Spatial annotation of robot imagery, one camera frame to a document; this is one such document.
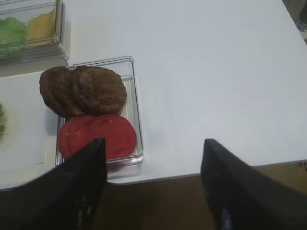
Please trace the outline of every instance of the lettuce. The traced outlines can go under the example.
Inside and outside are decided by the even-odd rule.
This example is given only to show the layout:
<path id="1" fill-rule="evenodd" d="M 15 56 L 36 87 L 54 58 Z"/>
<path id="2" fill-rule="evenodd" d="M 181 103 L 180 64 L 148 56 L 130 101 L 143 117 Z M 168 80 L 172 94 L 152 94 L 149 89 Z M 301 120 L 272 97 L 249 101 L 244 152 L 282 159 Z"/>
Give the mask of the lettuce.
<path id="1" fill-rule="evenodd" d="M 21 50 L 24 45 L 6 46 L 9 43 L 26 40 L 27 26 L 16 18 L 7 17 L 0 20 L 0 54 Z"/>

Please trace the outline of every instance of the floor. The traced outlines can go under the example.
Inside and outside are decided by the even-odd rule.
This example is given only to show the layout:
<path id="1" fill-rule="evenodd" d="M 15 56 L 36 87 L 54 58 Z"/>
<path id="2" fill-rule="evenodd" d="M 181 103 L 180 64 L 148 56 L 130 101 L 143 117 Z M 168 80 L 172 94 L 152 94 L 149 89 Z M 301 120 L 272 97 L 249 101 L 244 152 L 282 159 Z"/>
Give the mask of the floor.
<path id="1" fill-rule="evenodd" d="M 285 0 L 293 20 L 306 0 Z M 307 194 L 307 173 L 299 163 L 263 166 L 272 179 Z M 108 184 L 95 230 L 214 230 L 199 176 L 126 186 Z"/>

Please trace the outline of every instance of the red tomato slice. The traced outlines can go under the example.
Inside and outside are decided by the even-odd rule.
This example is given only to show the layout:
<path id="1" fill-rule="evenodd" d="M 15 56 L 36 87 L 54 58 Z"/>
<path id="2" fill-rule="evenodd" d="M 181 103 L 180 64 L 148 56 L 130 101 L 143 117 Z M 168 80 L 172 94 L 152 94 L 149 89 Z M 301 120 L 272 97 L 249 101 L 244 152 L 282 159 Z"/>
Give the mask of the red tomato slice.
<path id="1" fill-rule="evenodd" d="M 68 135 L 71 128 L 71 123 L 66 122 L 59 131 L 58 149 L 62 156 L 71 156 L 72 152 L 68 144 Z"/>
<path id="2" fill-rule="evenodd" d="M 67 159 L 94 138 L 106 140 L 106 159 L 131 155 L 137 138 L 130 122 L 119 115 L 78 116 L 69 120 L 59 134 L 59 150 Z"/>
<path id="3" fill-rule="evenodd" d="M 82 149 L 93 139 L 89 126 L 94 119 L 95 116 L 92 115 L 78 116 L 72 119 L 74 123 L 72 123 L 68 135 L 68 144 L 72 154 Z"/>
<path id="4" fill-rule="evenodd" d="M 63 127 L 61 128 L 59 132 L 59 139 L 58 139 L 58 146 L 59 151 L 62 154 L 64 159 L 69 158 L 74 153 L 76 153 L 78 150 L 80 150 L 83 146 L 85 146 L 89 141 L 87 141 L 87 138 L 83 141 L 81 140 L 78 145 L 75 145 L 75 142 L 73 142 L 73 145 L 71 144 L 71 140 L 73 138 L 79 140 L 81 139 L 81 135 L 78 135 L 80 131 L 79 127 L 81 126 L 81 134 L 84 135 L 83 132 L 83 126 L 84 123 L 88 123 L 89 120 L 94 119 L 94 116 L 77 116 L 72 119 L 70 119 L 68 122 L 66 122 Z"/>
<path id="5" fill-rule="evenodd" d="M 101 115 L 90 125 L 93 138 L 106 140 L 106 159 L 131 155 L 136 147 L 137 138 L 130 122 L 119 115 Z"/>

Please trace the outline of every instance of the cooked meat patty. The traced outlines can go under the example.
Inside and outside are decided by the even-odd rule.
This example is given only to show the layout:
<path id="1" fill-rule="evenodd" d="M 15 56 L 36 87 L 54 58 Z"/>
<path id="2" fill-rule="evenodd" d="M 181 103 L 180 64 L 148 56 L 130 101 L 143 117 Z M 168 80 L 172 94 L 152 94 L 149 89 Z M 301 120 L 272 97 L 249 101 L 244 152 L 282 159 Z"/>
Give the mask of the cooked meat patty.
<path id="1" fill-rule="evenodd" d="M 57 115 L 72 117 L 84 112 L 73 102 L 69 92 L 71 72 L 65 67 L 54 67 L 41 74 L 40 93 L 45 104 Z"/>
<path id="2" fill-rule="evenodd" d="M 90 114 L 118 114 L 127 99 L 126 88 L 112 70 L 77 67 L 73 72 L 73 100 Z"/>

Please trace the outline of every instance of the white tabletop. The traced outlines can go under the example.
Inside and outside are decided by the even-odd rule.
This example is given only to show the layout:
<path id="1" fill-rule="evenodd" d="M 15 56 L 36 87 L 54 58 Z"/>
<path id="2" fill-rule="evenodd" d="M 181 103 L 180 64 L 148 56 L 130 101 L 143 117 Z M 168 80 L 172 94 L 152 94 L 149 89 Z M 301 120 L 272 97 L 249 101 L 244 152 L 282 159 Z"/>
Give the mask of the white tabletop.
<path id="1" fill-rule="evenodd" d="M 307 159 L 307 47 L 281 0 L 64 2 L 70 64 L 135 61 L 145 159 L 110 182 L 198 174 L 206 138 L 252 166 Z"/>

